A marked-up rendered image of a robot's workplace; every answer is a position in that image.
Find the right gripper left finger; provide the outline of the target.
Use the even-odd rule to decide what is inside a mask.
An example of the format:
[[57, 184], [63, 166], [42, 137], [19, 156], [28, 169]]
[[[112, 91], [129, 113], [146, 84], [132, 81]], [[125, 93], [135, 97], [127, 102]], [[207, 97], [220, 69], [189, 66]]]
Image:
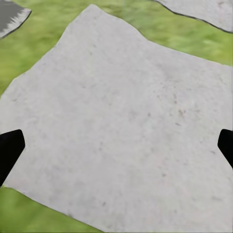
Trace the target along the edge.
[[0, 187], [25, 148], [22, 130], [0, 134]]

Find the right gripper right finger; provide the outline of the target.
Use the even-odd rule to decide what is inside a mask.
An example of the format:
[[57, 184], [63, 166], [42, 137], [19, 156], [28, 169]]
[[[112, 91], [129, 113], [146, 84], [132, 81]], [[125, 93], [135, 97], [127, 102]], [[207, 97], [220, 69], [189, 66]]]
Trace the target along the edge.
[[233, 131], [221, 130], [218, 138], [218, 147], [233, 167]]

